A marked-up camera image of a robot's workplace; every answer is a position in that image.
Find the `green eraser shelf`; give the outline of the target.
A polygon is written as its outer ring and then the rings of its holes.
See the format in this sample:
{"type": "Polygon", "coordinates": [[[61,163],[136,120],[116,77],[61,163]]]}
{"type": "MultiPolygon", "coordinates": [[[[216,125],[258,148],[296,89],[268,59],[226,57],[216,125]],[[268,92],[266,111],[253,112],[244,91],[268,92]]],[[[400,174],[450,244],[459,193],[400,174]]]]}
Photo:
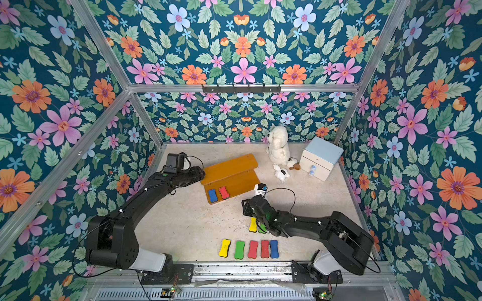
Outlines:
{"type": "Polygon", "coordinates": [[[235,244],[235,253],[234,259],[235,260],[243,260],[244,259],[244,248],[246,243],[244,241],[236,241],[235,244]]]}
{"type": "Polygon", "coordinates": [[[257,231],[261,234],[266,234],[267,230],[266,227],[263,224],[258,224],[257,225],[257,231]]]}

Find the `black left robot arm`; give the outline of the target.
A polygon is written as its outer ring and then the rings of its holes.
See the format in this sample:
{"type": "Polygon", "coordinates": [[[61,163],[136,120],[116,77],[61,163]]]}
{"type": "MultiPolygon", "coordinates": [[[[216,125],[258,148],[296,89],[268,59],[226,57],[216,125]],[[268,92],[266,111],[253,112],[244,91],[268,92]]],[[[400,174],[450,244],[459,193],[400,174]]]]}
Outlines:
{"type": "Polygon", "coordinates": [[[167,255],[141,248],[135,229],[158,201],[204,177],[205,172],[199,166],[174,173],[154,173],[119,209],[92,218],[86,238],[87,263],[121,270],[162,271],[167,255]]]}

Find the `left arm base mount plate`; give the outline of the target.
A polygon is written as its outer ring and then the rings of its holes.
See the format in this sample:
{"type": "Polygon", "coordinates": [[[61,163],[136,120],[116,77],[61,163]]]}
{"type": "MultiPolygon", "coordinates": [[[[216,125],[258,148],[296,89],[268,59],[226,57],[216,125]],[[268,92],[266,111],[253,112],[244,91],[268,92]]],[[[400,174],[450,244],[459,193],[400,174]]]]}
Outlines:
{"type": "Polygon", "coordinates": [[[165,265],[160,272],[147,272],[142,277],[143,285],[185,285],[192,282],[194,265],[192,264],[169,264],[165,265]]]}

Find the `orange wooden two-tier shelf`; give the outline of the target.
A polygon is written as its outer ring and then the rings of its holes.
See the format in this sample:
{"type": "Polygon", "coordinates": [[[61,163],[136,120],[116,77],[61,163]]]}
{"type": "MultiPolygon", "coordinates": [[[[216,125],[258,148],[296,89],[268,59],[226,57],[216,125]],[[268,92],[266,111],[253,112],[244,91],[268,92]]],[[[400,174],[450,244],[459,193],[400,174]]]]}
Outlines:
{"type": "Polygon", "coordinates": [[[208,191],[211,189],[216,190],[218,197],[218,201],[213,204],[227,200],[223,200],[218,191],[222,186],[227,188],[230,198],[252,191],[256,184],[261,183],[255,172],[257,167],[254,155],[247,154],[205,168],[205,178],[200,183],[204,187],[208,204],[212,204],[208,199],[208,191]]]}

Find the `blue eraser shelf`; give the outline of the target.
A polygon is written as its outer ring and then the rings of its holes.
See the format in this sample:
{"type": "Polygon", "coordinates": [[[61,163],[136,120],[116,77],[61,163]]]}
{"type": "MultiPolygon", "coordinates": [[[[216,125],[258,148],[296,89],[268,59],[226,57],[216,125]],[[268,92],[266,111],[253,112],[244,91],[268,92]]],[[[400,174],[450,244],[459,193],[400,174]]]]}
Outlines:
{"type": "Polygon", "coordinates": [[[208,191],[208,199],[210,203],[216,203],[218,201],[217,192],[215,189],[211,189],[208,191]]]}
{"type": "Polygon", "coordinates": [[[277,240],[271,240],[269,242],[269,247],[270,247],[270,257],[272,259],[279,258],[278,241],[277,240]]]}

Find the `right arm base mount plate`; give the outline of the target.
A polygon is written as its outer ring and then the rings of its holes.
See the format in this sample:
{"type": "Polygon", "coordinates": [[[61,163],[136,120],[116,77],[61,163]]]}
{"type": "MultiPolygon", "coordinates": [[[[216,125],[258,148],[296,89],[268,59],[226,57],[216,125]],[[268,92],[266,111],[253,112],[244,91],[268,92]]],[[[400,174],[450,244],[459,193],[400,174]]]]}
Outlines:
{"type": "Polygon", "coordinates": [[[343,277],[341,271],[337,270],[331,272],[329,275],[324,275],[317,271],[312,263],[291,261],[292,281],[294,283],[303,284],[341,284],[343,277]]]}

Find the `red eraser shelf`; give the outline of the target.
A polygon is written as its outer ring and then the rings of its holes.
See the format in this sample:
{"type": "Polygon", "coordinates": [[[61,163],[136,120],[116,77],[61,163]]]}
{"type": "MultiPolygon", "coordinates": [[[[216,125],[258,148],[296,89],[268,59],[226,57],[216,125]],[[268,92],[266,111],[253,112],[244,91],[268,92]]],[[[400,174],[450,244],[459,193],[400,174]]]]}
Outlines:
{"type": "Polygon", "coordinates": [[[248,250],[248,254],[247,254],[248,258],[250,258],[250,259],[256,259],[257,258],[258,246],[259,246],[258,241],[253,241],[253,240],[250,241],[249,250],[248,250]]]}
{"type": "Polygon", "coordinates": [[[230,194],[228,193],[227,188],[225,186],[220,187],[218,189],[218,191],[219,191],[223,200],[226,200],[226,199],[230,198],[230,194]]]}

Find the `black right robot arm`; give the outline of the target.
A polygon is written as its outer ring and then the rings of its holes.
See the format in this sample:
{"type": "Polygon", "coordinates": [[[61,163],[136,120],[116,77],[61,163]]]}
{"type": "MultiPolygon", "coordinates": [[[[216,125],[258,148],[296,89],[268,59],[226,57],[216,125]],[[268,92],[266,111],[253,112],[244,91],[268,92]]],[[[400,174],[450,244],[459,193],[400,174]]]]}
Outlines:
{"type": "Polygon", "coordinates": [[[374,238],[339,211],[311,218],[274,209],[257,195],[242,201],[243,215],[255,218],[275,237],[302,237],[322,243],[348,272],[363,275],[374,246],[374,238]]]}

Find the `yellow eraser shelf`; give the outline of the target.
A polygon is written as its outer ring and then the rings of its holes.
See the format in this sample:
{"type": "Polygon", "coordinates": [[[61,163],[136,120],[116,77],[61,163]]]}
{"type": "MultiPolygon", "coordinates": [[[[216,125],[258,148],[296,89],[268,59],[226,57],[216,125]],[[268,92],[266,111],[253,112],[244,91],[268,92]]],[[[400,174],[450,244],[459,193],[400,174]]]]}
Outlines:
{"type": "Polygon", "coordinates": [[[257,233],[258,231],[257,220],[253,217],[251,218],[251,221],[250,221],[249,231],[251,233],[257,233]]]}
{"type": "Polygon", "coordinates": [[[222,257],[222,258],[227,258],[227,257],[228,257],[228,252],[229,252],[230,245],[231,245],[231,241],[230,241],[230,240],[228,240],[228,239],[223,239],[223,240],[222,240],[222,245],[221,245],[220,251],[218,252],[218,256],[219,256],[219,257],[222,257]]]}

